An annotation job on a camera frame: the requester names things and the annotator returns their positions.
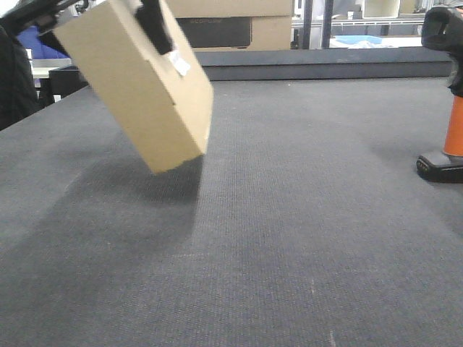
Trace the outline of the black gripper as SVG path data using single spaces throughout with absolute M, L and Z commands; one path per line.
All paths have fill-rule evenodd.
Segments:
M 37 27 L 39 35 L 53 34 L 58 25 L 59 14 L 77 3 L 78 0 L 26 1 L 4 14 L 1 17 L 1 26 L 13 35 L 19 35 L 32 26 Z

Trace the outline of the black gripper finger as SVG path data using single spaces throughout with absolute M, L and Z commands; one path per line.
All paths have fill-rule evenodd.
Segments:
M 135 18 L 160 55 L 174 50 L 173 40 L 158 0 L 141 0 Z

